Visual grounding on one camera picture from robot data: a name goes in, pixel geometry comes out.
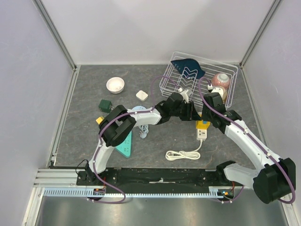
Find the round light blue socket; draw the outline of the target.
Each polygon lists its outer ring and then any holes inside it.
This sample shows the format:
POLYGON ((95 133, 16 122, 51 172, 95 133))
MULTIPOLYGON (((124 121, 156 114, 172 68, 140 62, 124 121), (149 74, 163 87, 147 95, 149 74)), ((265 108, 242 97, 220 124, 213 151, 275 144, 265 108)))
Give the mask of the round light blue socket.
POLYGON ((133 107, 132 110, 135 111, 135 112, 145 112, 145 111, 147 111, 147 109, 144 106, 140 106, 140 105, 133 107))

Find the white plug adapter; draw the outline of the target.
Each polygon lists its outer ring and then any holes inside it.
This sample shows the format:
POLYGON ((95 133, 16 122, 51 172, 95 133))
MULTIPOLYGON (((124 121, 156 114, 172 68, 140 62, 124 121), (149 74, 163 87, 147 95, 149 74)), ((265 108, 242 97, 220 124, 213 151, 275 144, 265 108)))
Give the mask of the white plug adapter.
POLYGON ((142 102, 144 102, 149 97, 149 95, 143 90, 138 91, 135 96, 142 102))

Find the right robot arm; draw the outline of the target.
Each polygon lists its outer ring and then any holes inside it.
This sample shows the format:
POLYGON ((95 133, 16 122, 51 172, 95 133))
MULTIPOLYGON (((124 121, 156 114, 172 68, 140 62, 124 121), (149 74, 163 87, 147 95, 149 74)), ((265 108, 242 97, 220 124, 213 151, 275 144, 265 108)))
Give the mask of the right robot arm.
POLYGON ((210 92, 202 97, 201 118, 209 121, 224 135, 234 141, 251 160, 255 169, 228 163, 215 174, 216 182, 227 185, 238 182, 254 190, 265 204, 279 200, 292 204, 296 199, 296 165, 291 158, 283 159, 271 151, 247 127, 235 111, 226 111, 219 93, 210 92))

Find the dark green cube plug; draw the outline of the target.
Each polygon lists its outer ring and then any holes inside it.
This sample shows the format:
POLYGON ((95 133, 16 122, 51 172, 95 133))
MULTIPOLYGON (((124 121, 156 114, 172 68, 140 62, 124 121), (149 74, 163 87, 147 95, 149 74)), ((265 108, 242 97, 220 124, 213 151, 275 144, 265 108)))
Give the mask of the dark green cube plug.
POLYGON ((110 113, 113 110, 113 105, 110 100, 102 99, 98 105, 101 112, 110 113))

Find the yellow plug adapter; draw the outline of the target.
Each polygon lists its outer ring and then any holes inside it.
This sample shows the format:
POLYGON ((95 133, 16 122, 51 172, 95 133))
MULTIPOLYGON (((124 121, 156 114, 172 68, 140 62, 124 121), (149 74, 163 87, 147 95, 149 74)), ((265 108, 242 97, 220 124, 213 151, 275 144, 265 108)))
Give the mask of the yellow plug adapter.
POLYGON ((196 129, 205 129, 207 130, 210 126, 210 123, 209 124, 203 124, 202 123, 202 120, 200 121, 196 121, 196 129))

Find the teal triangular power strip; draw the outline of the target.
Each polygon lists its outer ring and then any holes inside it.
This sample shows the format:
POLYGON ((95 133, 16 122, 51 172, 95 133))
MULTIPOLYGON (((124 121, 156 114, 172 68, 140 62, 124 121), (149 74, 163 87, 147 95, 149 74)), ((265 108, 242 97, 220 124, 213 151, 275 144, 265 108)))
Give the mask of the teal triangular power strip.
POLYGON ((118 146, 116 146, 116 150, 126 158, 129 158, 131 155, 131 147, 132 147, 132 132, 128 134, 126 139, 118 146))

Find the white power strip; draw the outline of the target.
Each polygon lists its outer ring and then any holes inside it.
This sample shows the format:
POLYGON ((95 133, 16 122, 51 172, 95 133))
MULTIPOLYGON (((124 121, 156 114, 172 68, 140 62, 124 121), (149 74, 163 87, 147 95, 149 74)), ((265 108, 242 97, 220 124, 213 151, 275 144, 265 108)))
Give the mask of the white power strip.
POLYGON ((205 141, 207 139, 206 129, 197 129, 197 140, 205 141))

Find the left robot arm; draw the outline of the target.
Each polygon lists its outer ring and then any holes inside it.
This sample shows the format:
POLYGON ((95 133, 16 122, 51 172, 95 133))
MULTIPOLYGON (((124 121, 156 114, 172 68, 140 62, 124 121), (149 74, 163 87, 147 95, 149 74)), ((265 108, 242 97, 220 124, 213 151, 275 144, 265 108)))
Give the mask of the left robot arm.
POLYGON ((178 117, 181 121, 201 120, 194 103, 176 92, 154 107, 141 111, 126 109, 123 105, 115 107, 99 124, 97 148, 85 166, 87 180, 93 185, 103 181, 102 172, 106 169, 112 151, 125 141, 134 127, 160 125, 168 122, 171 117, 178 117))

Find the yellow cube plug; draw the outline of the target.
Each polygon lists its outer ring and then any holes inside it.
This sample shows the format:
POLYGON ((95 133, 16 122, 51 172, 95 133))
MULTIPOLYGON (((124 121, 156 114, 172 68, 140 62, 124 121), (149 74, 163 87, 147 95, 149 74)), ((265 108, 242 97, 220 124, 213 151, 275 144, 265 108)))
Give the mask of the yellow cube plug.
POLYGON ((99 125, 104 120, 103 116, 100 116, 96 119, 97 124, 99 125))

